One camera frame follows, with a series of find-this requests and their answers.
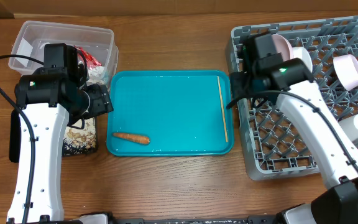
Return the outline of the white tissue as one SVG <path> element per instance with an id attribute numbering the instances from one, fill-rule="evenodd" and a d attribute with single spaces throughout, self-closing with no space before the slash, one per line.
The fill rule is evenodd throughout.
<path id="1" fill-rule="evenodd" d="M 89 68 L 88 77 L 89 79 L 87 81 L 87 85 L 92 85 L 92 84 L 104 85 L 106 83 L 103 66 L 95 66 L 93 68 Z"/>

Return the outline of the wooden chopstick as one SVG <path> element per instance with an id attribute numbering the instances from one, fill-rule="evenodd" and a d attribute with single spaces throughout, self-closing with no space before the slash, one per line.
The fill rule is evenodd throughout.
<path id="1" fill-rule="evenodd" d="M 222 94 L 221 82 L 220 82 L 219 76 L 217 76 L 217 83 L 218 83 L 218 91 L 219 91 L 219 100 L 220 100 L 220 104 L 221 104 L 221 113 L 222 113 L 222 118 L 223 118 L 224 136 L 225 136 L 225 141 L 228 142 L 226 116 L 225 116 L 225 109 L 224 109 L 224 105 L 223 105 L 223 94 Z"/>

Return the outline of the rice and peanuts food waste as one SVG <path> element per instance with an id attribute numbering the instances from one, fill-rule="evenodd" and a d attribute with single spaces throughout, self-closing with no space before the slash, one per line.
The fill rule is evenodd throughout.
<path id="1" fill-rule="evenodd" d="M 63 138 L 63 154 L 89 154 L 97 150 L 96 120 L 86 119 L 83 129 L 67 127 Z"/>

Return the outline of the red snack wrapper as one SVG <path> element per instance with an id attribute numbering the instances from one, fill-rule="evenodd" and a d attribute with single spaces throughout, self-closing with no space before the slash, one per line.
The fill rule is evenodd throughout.
<path id="1" fill-rule="evenodd" d="M 75 48 L 77 49 L 77 51 L 81 52 L 85 56 L 87 67 L 89 69 L 102 66 L 102 64 L 94 56 L 85 51 L 84 48 L 77 46 L 75 46 Z"/>

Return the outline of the pink plate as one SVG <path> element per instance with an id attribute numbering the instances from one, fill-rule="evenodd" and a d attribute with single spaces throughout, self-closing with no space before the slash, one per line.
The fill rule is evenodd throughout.
<path id="1" fill-rule="evenodd" d="M 273 34 L 272 39 L 277 52 L 281 53 L 283 61 L 294 58 L 293 47 L 286 38 L 278 34 Z"/>

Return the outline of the carrot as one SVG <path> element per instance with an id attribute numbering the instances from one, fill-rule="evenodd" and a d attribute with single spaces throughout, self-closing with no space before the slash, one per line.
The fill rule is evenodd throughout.
<path id="1" fill-rule="evenodd" d="M 148 136 L 144 136 L 144 135 L 140 135 L 140 134 L 113 133 L 112 135 L 116 138 L 134 142 L 134 143 L 141 144 L 141 145 L 150 144 L 150 138 Z"/>

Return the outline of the white bowl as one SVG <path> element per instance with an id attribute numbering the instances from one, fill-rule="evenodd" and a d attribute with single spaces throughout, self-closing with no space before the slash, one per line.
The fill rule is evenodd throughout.
<path id="1" fill-rule="evenodd" d="M 293 55 L 303 61 L 310 72 L 313 71 L 313 64 L 309 52 L 304 47 L 294 47 Z"/>

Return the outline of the pink bowl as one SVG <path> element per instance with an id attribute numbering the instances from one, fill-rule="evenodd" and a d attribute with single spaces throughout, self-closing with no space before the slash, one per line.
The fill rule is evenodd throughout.
<path id="1" fill-rule="evenodd" d="M 341 85 L 350 91 L 358 86 L 358 60 L 348 54 L 333 59 L 334 70 Z"/>

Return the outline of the white cup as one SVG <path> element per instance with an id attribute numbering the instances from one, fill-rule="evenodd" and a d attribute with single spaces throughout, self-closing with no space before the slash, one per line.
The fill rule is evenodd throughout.
<path id="1" fill-rule="evenodd" d="M 351 141 L 358 139 L 358 114 L 341 120 L 339 125 Z"/>

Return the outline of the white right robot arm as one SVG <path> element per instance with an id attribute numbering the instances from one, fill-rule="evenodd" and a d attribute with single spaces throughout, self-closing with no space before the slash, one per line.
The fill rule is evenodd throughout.
<path id="1" fill-rule="evenodd" d="M 317 162 L 325 193 L 276 214 L 274 223 L 358 223 L 358 148 L 323 100 L 299 58 L 283 60 L 269 32 L 241 42 L 243 70 L 230 75 L 232 108 L 244 98 L 269 100 L 296 127 Z"/>

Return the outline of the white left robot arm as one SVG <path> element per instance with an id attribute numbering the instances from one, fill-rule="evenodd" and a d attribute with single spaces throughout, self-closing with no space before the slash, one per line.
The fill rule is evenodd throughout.
<path id="1" fill-rule="evenodd" d="M 15 87 L 21 140 L 8 223 L 64 219 L 60 181 L 65 130 L 113 110 L 106 85 L 86 84 L 81 55 L 67 44 L 47 44 L 43 66 L 22 76 Z"/>

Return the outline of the clear plastic waste bin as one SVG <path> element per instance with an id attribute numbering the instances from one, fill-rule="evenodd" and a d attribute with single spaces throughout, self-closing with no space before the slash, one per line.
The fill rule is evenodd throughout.
<path id="1" fill-rule="evenodd" d="M 94 56 L 104 67 L 105 85 L 110 86 L 116 73 L 119 50 L 111 29 L 55 22 L 26 21 L 12 47 L 12 54 L 42 61 L 47 44 L 77 46 Z"/>

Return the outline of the teal serving tray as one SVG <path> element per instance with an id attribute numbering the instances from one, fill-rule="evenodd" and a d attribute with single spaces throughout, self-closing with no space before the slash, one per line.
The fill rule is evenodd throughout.
<path id="1" fill-rule="evenodd" d="M 226 116 L 225 141 L 217 76 Z M 145 70 L 115 74 L 110 84 L 106 147 L 115 156 L 203 156 L 234 145 L 229 76 L 220 70 Z M 113 133 L 148 136 L 141 145 Z"/>

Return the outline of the black tray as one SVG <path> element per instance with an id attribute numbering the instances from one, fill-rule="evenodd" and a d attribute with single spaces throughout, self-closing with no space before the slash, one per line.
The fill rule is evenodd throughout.
<path id="1" fill-rule="evenodd" d="M 21 122 L 19 119 L 19 114 L 15 110 L 13 110 L 11 113 L 11 129 L 10 129 L 10 141 L 9 141 L 9 160 L 13 163 L 19 162 L 20 146 L 21 146 Z M 65 156 L 63 154 L 63 145 L 62 145 L 63 157 L 76 156 L 76 155 L 80 155 L 80 154 Z"/>

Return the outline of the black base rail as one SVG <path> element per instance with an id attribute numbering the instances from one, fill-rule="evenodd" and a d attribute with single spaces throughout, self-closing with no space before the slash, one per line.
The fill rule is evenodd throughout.
<path id="1" fill-rule="evenodd" d="M 49 215 L 41 215 L 27 223 L 38 224 L 315 224 L 310 206 L 303 204 L 276 215 L 251 215 L 247 218 L 207 218 L 207 219 L 170 219 L 170 220 L 144 220 L 143 218 L 117 219 L 112 212 L 95 212 L 81 215 L 73 220 L 52 220 Z"/>

